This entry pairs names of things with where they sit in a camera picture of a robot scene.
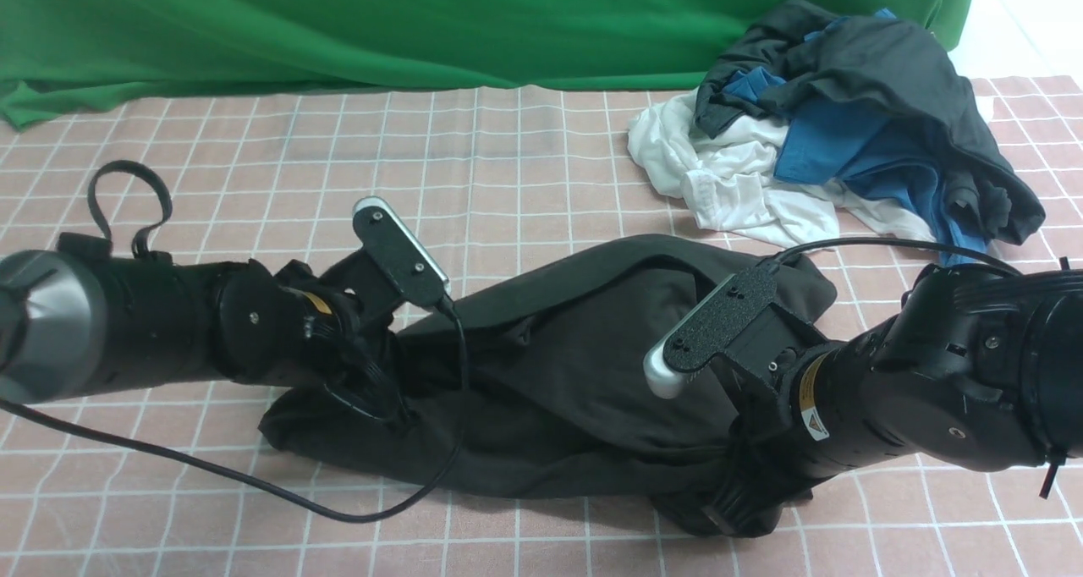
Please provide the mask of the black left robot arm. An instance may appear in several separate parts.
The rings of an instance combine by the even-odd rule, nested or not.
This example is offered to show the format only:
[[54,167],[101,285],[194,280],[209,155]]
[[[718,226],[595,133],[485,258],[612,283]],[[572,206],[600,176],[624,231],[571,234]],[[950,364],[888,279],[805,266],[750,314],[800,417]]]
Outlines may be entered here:
[[312,389],[381,423],[409,416],[375,306],[305,262],[175,264],[66,234],[3,258],[3,404],[224,381]]

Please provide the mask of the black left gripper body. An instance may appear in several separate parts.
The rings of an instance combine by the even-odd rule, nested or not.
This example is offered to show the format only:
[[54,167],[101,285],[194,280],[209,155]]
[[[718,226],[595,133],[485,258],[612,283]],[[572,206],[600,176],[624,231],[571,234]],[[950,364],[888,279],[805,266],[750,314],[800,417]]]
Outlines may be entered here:
[[302,304],[300,365],[315,386],[379,427],[407,427],[413,415],[394,372],[390,324],[404,299],[363,250],[322,275],[305,262],[279,270],[283,290]]

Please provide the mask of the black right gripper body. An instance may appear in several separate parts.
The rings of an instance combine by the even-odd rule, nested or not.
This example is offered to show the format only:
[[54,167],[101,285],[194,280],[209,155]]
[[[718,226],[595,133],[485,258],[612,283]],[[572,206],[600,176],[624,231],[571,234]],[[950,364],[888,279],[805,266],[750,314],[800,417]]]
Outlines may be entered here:
[[804,424],[798,396],[805,370],[834,345],[809,317],[778,310],[788,327],[788,346],[769,366],[774,399],[748,393],[716,358],[732,379],[727,392],[738,415],[720,483],[699,493],[701,536],[768,535],[775,530],[782,504],[807,499],[815,486],[834,478],[828,462],[817,456],[821,445]]

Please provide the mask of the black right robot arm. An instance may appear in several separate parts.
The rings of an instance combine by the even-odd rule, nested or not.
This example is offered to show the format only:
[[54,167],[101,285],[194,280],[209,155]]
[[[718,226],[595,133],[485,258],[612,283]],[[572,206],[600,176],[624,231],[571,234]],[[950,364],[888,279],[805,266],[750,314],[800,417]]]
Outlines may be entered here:
[[924,453],[976,472],[1080,457],[1080,272],[923,270],[901,310],[849,341],[777,302],[712,346],[739,382],[723,473],[667,517],[696,537],[774,532],[782,504]]

